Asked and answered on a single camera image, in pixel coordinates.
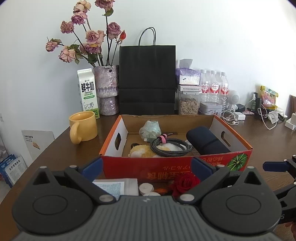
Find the navy zippered pouch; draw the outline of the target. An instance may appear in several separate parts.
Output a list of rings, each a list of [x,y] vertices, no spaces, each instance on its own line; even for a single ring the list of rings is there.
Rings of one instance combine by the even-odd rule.
[[[200,155],[230,152],[230,150],[205,126],[199,126],[189,130],[186,134],[186,138]]]

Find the alpaca plush toy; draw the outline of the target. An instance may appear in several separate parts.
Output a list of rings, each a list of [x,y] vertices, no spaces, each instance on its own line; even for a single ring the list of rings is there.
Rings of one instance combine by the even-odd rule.
[[[160,144],[157,146],[158,149],[164,151],[181,151],[182,149],[174,144]],[[155,152],[151,150],[148,145],[136,145],[134,146],[130,153],[128,154],[130,158],[159,158]]]

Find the red pumpkin cardboard box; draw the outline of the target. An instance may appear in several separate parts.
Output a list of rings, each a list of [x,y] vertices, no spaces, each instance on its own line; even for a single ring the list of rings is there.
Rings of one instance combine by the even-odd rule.
[[[182,157],[162,157],[149,148],[139,134],[147,121],[158,122],[164,136],[162,151],[180,151],[168,138],[184,142],[190,130],[203,126],[227,148],[227,153],[201,154],[192,149]],[[107,179],[136,178],[140,182],[168,182],[179,174],[189,173],[191,159],[200,157],[209,164],[225,165],[232,171],[245,169],[253,148],[232,127],[216,115],[120,115],[111,128],[100,155]]]

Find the clear bag green wrap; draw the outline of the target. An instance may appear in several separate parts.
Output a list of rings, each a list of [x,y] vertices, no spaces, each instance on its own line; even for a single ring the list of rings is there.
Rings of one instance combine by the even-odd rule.
[[[155,120],[148,120],[143,127],[139,129],[139,135],[142,139],[157,138],[162,134],[159,122]]]

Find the clear packet with label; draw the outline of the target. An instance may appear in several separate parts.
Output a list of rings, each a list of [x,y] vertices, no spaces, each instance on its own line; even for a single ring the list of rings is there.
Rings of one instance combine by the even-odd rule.
[[[97,179],[93,184],[114,196],[118,200],[121,196],[139,196],[137,178]]]

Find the yellow ceramic mug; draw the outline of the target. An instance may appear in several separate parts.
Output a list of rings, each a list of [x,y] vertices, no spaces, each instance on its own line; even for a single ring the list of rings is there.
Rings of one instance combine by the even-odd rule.
[[[95,113],[93,111],[82,111],[69,117],[70,140],[78,145],[94,139],[98,135]]]

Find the black phone stand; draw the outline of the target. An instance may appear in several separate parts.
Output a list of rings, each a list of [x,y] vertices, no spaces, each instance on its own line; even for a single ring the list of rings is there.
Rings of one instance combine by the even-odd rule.
[[[252,111],[254,112],[255,118],[260,119],[260,114],[258,113],[258,108],[261,106],[261,99],[257,92],[253,93],[253,104],[252,104]]]

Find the small white tape roll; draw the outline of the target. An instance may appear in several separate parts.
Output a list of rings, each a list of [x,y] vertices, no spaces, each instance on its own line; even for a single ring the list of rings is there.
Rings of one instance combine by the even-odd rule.
[[[154,191],[154,187],[150,183],[142,183],[141,185],[139,185],[138,189],[142,196]]]

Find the white earphones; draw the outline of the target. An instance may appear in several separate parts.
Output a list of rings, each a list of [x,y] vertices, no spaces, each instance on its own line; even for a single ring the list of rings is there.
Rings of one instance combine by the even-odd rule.
[[[229,110],[224,110],[221,112],[221,118],[224,120],[227,124],[231,126],[239,125],[239,120],[235,116],[235,113]]]

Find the floral metal tin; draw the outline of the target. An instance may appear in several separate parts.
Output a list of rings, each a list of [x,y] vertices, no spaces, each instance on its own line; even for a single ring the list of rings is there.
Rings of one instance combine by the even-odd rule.
[[[200,102],[199,114],[204,115],[220,115],[222,105],[217,102]]]

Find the white paper card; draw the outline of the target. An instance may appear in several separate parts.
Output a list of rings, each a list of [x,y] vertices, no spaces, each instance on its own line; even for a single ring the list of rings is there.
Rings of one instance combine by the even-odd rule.
[[[33,161],[55,140],[52,131],[22,130],[22,135]]]

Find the yellow pink snack bag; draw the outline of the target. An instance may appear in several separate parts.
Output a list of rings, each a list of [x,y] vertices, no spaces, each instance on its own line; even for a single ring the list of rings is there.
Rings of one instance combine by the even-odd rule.
[[[275,110],[277,108],[276,98],[278,97],[278,93],[266,86],[261,86],[260,92],[262,105],[266,109]]]

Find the clear seed container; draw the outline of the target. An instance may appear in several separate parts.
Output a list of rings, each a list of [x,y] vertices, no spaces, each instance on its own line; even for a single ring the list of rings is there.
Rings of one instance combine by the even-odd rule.
[[[178,90],[178,114],[197,115],[199,113],[199,92]]]

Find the white robot figurine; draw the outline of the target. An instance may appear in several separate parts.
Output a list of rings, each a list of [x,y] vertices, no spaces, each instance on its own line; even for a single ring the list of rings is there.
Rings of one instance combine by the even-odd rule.
[[[227,98],[227,109],[233,112],[236,112],[238,109],[238,104],[240,102],[240,95],[235,90],[230,90],[228,92],[228,98]]]

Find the left water bottle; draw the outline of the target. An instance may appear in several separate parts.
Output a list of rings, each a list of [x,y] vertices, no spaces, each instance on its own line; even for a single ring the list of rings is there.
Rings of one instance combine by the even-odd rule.
[[[200,94],[200,101],[207,102],[209,96],[209,79],[207,77],[207,71],[204,69],[200,70],[200,86],[201,86],[201,94]]]

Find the water bottle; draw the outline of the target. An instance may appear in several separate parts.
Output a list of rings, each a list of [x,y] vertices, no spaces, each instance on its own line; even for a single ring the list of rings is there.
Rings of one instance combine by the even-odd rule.
[[[200,70],[200,86],[201,86],[201,94],[200,94],[200,101],[207,102],[209,96],[209,79],[207,77],[207,71],[204,69]]]
[[[210,72],[210,86],[209,86],[209,101],[218,102],[219,93],[219,81],[216,76],[216,71],[211,70]]]
[[[219,103],[222,105],[222,110],[226,109],[226,101],[229,92],[229,82],[225,72],[221,72],[220,87],[219,87]]]

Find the blue white booklets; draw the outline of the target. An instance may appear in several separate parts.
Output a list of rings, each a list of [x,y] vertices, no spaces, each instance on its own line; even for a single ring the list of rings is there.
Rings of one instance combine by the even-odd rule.
[[[27,165],[22,156],[10,154],[1,161],[1,175],[10,187],[15,185],[26,169]]]

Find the middle water bottle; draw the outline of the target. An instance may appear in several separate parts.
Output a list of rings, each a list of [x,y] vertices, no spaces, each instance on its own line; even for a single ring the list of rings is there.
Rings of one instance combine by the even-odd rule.
[[[219,81],[216,76],[216,71],[211,70],[210,72],[210,86],[209,86],[209,101],[218,102],[219,93]]]

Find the white flat box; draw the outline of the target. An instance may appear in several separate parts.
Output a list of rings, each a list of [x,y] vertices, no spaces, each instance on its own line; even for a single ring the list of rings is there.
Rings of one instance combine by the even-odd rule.
[[[178,90],[180,91],[195,91],[195,92],[201,92],[202,88],[197,85],[179,85],[178,84]]]

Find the right water bottle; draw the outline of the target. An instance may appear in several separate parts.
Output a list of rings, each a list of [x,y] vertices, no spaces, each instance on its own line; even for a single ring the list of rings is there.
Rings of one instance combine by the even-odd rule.
[[[220,87],[219,87],[219,103],[222,105],[222,110],[226,109],[226,101],[229,92],[229,82],[225,72],[221,72]]]

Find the purple textured vase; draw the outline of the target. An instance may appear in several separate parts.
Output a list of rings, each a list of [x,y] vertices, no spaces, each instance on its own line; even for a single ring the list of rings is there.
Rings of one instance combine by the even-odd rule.
[[[116,115],[119,113],[118,65],[97,66],[93,73],[100,115]]]

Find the white green milk carton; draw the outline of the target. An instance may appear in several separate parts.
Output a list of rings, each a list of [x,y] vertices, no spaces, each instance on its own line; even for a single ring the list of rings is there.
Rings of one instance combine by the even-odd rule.
[[[92,69],[81,69],[77,71],[79,80],[79,91],[83,111],[93,111],[98,119],[99,108],[96,95],[95,76]]]

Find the purple tissue pack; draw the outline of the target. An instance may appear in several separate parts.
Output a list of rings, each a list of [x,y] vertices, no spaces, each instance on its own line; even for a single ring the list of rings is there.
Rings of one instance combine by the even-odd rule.
[[[191,69],[193,59],[181,59],[179,68],[176,69],[176,80],[179,85],[196,85],[200,84],[201,73]]]

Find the black paper shopping bag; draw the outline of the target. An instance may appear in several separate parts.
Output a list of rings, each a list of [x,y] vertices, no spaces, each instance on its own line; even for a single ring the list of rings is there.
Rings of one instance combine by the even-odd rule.
[[[119,49],[119,110],[130,115],[175,112],[176,47],[123,46]]]

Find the dried pink rose bouquet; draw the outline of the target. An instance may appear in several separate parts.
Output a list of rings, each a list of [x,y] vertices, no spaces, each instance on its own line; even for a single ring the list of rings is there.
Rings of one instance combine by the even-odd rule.
[[[94,30],[90,27],[88,13],[91,10],[89,1],[78,1],[73,7],[70,21],[62,21],[60,31],[63,34],[74,34],[76,40],[71,45],[66,45],[60,39],[47,39],[45,49],[53,52],[62,47],[58,58],[65,62],[76,64],[85,59],[91,66],[109,66],[114,62],[111,55],[112,44],[115,44],[114,53],[126,39],[126,32],[116,22],[109,22],[113,14],[114,1],[95,1],[95,6],[104,10],[106,21],[105,30]]]

